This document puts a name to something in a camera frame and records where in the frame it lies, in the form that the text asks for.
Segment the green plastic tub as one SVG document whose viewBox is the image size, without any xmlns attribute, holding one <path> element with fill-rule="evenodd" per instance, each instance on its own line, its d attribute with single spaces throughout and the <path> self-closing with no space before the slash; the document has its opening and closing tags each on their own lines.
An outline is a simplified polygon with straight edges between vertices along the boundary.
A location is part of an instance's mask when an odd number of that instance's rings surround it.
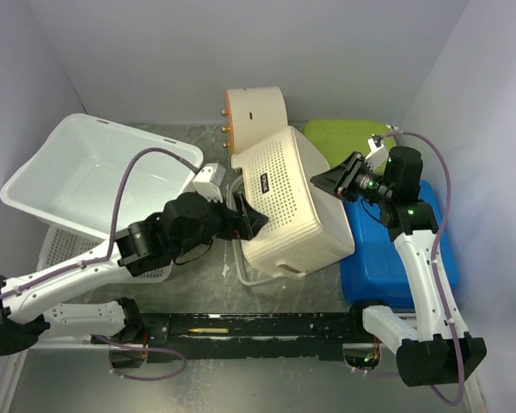
<svg viewBox="0 0 516 413">
<path fill-rule="evenodd" d="M 322 153 L 330 167 L 345 161 L 354 151 L 363 156 L 370 153 L 368 140 L 383 135 L 390 125 L 375 120 L 323 119 L 311 120 L 302 134 Z"/>
</svg>

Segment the cream perforated laundry basket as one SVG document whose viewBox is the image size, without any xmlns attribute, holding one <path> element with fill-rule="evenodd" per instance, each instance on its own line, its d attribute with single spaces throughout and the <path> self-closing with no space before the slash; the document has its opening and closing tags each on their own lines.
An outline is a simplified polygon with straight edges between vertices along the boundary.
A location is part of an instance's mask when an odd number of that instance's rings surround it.
<svg viewBox="0 0 516 413">
<path fill-rule="evenodd" d="M 355 251 L 341 200 L 310 181 L 329 169 L 320 151 L 288 126 L 231 157 L 246 201 L 268 222 L 242 243 L 252 268 L 272 278 L 301 279 Z"/>
</svg>

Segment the blue plastic tub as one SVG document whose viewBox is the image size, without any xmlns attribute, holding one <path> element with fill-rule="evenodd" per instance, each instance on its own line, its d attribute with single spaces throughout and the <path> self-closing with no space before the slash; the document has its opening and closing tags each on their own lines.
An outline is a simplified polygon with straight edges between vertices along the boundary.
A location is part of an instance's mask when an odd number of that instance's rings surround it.
<svg viewBox="0 0 516 413">
<path fill-rule="evenodd" d="M 408 278 L 377 206 L 346 202 L 354 253 L 340 261 L 341 290 L 348 304 L 380 300 L 393 309 L 412 310 Z"/>
</svg>

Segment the white plastic basket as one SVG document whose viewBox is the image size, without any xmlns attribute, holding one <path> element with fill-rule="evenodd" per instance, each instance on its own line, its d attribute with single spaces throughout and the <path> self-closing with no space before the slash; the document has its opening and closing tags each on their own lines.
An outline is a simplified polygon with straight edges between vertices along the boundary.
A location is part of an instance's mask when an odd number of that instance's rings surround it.
<svg viewBox="0 0 516 413">
<path fill-rule="evenodd" d="M 1 201 L 44 223 L 100 242 L 108 237 L 126 166 L 151 147 L 166 149 L 195 167 L 203 164 L 203 153 L 195 145 L 86 114 L 70 115 L 3 185 Z M 155 152 L 142 157 L 123 192 L 118 228 L 162 211 L 193 177 L 190 169 L 169 155 Z"/>
</svg>

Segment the white perforated basket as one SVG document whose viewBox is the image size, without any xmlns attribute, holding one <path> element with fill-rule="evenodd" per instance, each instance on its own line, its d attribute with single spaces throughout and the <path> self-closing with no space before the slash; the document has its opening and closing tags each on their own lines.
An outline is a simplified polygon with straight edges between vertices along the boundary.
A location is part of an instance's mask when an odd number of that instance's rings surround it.
<svg viewBox="0 0 516 413">
<path fill-rule="evenodd" d="M 80 237 L 74 233 L 50 226 L 39 253 L 36 270 L 41 271 L 61 264 L 75 256 L 86 253 L 96 247 L 99 242 Z M 172 266 L 156 269 L 138 277 L 133 277 L 126 284 L 147 284 L 165 281 L 171 274 Z"/>
</svg>

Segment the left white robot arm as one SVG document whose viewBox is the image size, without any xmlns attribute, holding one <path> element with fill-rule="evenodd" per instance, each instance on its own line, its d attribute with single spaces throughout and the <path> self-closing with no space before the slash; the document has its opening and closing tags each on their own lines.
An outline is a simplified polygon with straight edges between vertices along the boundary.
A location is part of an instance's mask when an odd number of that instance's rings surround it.
<svg viewBox="0 0 516 413">
<path fill-rule="evenodd" d="M 116 299 L 104 305 L 67 305 L 67 300 L 164 269 L 216 238 L 253 239 L 268 217 L 242 194 L 236 194 L 235 205 L 230 209 L 195 192 L 181 194 L 161 212 L 130 224 L 63 264 L 17 278 L 0 274 L 0 356 L 57 336 L 136 342 L 144 334 L 144 322 L 134 300 Z"/>
</svg>

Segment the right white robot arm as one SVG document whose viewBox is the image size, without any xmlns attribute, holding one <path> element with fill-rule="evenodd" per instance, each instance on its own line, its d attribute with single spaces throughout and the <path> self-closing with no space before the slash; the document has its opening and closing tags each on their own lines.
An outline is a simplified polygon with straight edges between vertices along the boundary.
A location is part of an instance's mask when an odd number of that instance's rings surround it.
<svg viewBox="0 0 516 413">
<path fill-rule="evenodd" d="M 348 320 L 348 334 L 357 342 L 379 339 L 395 355 L 398 374 L 409 387 L 462 385 L 486 357 L 487 347 L 483 338 L 471 335 L 452 295 L 439 248 L 442 228 L 419 196 L 422 168 L 417 150 L 394 146 L 382 175 L 354 152 L 310 181 L 339 200 L 378 206 L 414 303 L 415 326 L 387 305 L 368 303 Z"/>
</svg>

